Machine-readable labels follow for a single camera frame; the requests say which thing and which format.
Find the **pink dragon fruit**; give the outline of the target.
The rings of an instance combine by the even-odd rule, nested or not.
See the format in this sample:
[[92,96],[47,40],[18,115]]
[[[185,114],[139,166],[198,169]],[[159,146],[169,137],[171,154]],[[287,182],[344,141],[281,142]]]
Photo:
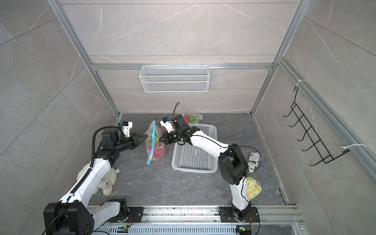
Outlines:
[[152,160],[156,161],[165,156],[165,145],[159,141],[160,137],[163,135],[163,131],[156,126],[154,139],[152,138],[153,127],[149,128],[146,132],[148,138],[146,139],[146,151],[150,155],[152,151],[152,144],[154,143],[154,151],[152,155]]

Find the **zip-top bag with blue seal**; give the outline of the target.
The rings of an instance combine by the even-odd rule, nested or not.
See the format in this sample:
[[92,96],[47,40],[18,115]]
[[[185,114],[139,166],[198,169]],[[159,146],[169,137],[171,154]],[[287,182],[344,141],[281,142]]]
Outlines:
[[156,124],[156,121],[153,120],[145,134],[148,135],[147,139],[145,140],[145,144],[147,152],[147,164],[150,165],[152,161],[156,161],[166,155],[165,144],[160,141],[160,138],[164,132]]

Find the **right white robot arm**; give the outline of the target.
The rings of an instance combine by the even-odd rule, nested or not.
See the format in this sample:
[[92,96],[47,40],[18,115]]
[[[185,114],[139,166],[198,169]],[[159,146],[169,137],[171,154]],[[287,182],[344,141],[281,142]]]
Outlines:
[[186,123],[182,115],[165,117],[160,124],[167,130],[160,137],[160,141],[165,145],[177,142],[188,143],[217,157],[221,176],[231,188],[233,217],[243,222],[250,211],[251,204],[245,185],[248,163],[240,146],[224,144],[207,136],[198,127]]

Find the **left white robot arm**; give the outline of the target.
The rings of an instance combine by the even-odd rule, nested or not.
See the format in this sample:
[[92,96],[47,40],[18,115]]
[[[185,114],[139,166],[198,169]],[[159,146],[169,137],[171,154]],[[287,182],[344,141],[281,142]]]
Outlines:
[[119,154],[137,148],[147,139],[137,132],[125,136],[118,126],[101,127],[92,138],[89,166],[74,186],[43,212],[46,235],[90,235],[108,220],[131,221],[125,199],[112,199],[89,210],[88,203],[97,186],[114,165]]

